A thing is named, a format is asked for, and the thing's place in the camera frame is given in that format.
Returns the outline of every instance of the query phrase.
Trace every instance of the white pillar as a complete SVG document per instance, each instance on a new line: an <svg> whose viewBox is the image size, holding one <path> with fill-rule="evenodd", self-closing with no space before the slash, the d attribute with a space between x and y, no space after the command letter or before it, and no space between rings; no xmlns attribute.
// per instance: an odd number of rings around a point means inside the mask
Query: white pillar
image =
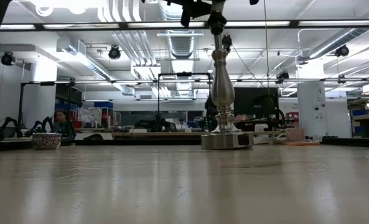
<svg viewBox="0 0 369 224"><path fill-rule="evenodd" d="M324 78L324 64L311 60L298 68L299 78ZM304 82L297 85L299 121L306 136L328 135L324 82Z"/></svg>
<svg viewBox="0 0 369 224"><path fill-rule="evenodd" d="M57 80L57 64L42 60L31 65L30 81L45 82ZM23 119L27 128L36 121L43 121L54 115L55 86L26 85L24 88Z"/></svg>

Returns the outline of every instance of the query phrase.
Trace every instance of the round metal base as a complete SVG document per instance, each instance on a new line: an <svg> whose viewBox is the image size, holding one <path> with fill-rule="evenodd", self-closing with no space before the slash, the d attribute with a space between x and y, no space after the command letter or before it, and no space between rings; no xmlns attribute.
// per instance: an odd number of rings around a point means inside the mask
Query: round metal base
<svg viewBox="0 0 369 224"><path fill-rule="evenodd" d="M202 149L240 149L253 146L251 133L225 133L201 136Z"/></svg>

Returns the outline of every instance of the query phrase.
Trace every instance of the decorative bowl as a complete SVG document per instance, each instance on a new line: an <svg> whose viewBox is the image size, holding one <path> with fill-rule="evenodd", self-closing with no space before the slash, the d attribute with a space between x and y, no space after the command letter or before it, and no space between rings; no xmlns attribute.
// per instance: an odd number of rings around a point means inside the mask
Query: decorative bowl
<svg viewBox="0 0 369 224"><path fill-rule="evenodd" d="M58 133L34 133L32 146L34 149L58 149L61 145L61 134Z"/></svg>

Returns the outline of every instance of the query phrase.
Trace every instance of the dark hair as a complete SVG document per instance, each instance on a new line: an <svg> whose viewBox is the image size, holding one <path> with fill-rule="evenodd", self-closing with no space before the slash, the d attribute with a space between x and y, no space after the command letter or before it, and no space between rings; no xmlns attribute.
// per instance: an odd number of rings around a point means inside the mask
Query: dark hair
<svg viewBox="0 0 369 224"><path fill-rule="evenodd" d="M55 110L54 115L56 115L58 112L61 112L62 114L64 114L64 116L67 116L67 112L65 110L61 110L61 109Z"/></svg>

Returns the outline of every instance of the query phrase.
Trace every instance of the computer monitor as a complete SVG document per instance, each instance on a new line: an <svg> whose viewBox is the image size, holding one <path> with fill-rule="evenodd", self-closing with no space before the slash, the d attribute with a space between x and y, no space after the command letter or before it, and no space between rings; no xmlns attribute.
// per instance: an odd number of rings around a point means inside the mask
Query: computer monitor
<svg viewBox="0 0 369 224"><path fill-rule="evenodd" d="M234 115L278 115L278 88L235 88Z"/></svg>

